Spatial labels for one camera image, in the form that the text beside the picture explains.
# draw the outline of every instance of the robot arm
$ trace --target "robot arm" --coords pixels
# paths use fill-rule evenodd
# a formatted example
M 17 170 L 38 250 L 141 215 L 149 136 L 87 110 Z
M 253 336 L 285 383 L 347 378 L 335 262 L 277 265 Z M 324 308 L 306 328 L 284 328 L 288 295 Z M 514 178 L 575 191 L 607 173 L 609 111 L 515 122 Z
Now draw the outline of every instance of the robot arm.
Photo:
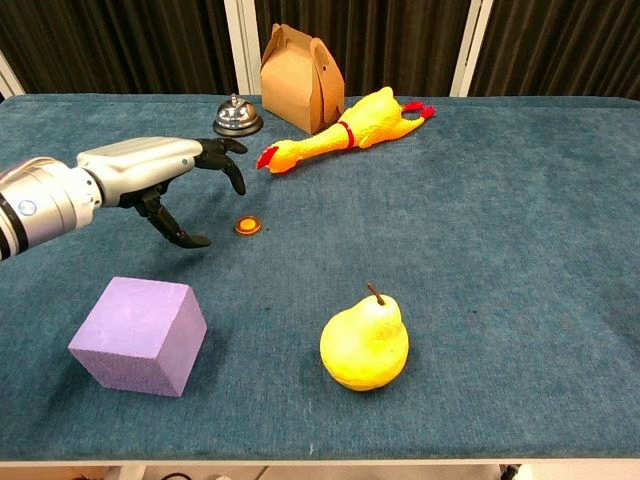
M 100 207 L 135 207 L 172 243 L 206 247 L 211 242 L 182 230 L 160 197 L 193 168 L 222 170 L 244 195 L 228 150 L 247 151 L 231 139 L 143 137 L 82 152 L 76 168 L 48 157 L 23 162 L 0 174 L 0 260 L 88 225 Z

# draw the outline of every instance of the brown paper box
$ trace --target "brown paper box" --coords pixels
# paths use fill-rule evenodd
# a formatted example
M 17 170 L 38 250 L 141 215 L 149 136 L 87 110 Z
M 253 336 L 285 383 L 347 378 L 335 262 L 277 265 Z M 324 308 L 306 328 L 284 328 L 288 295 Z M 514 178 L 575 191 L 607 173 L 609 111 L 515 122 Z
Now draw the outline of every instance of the brown paper box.
M 273 26 L 260 68 L 262 106 L 307 133 L 344 111 L 344 80 L 327 47 L 287 25 Z

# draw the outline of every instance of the rubber chicken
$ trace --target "rubber chicken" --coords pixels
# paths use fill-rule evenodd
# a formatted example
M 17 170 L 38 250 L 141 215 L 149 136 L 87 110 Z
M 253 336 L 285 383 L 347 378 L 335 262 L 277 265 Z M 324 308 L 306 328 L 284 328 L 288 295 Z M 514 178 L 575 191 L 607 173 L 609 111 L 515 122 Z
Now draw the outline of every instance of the rubber chicken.
M 403 112 L 420 112 L 415 120 L 402 118 Z M 271 173 L 285 173 L 301 160 L 335 150 L 369 148 L 376 143 L 395 140 L 415 130 L 436 114 L 433 106 L 421 102 L 400 105 L 393 90 L 384 87 L 360 99 L 348 108 L 336 123 L 305 140 L 282 140 L 267 148 L 256 168 L 269 167 Z

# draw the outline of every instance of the small orange disc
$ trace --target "small orange disc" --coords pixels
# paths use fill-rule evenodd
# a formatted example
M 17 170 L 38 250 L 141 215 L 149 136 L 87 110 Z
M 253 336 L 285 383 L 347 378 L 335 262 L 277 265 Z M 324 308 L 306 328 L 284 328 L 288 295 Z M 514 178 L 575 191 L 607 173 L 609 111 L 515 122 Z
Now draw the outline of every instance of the small orange disc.
M 254 235 L 261 228 L 260 220 L 253 216 L 242 217 L 236 222 L 236 232 L 240 235 Z

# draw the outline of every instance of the blue felt tablecloth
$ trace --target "blue felt tablecloth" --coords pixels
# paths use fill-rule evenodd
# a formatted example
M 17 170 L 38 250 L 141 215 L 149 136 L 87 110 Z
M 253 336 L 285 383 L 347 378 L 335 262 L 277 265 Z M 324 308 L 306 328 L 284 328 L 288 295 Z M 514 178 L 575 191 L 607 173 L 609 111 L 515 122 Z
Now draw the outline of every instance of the blue felt tablecloth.
M 221 100 L 11 98 L 0 167 L 212 136 Z M 403 139 L 282 177 L 256 158 L 305 135 L 265 113 L 234 155 L 245 197 L 208 171 L 165 196 L 210 248 L 108 209 L 2 262 L 0 459 L 640 456 L 640 104 L 433 103 Z M 264 230 L 239 237 L 247 214 Z M 209 331 L 182 398 L 103 389 L 67 352 L 113 276 L 193 286 Z M 361 394 L 328 377 L 318 343 L 365 282 L 396 298 L 411 351 L 392 384 Z

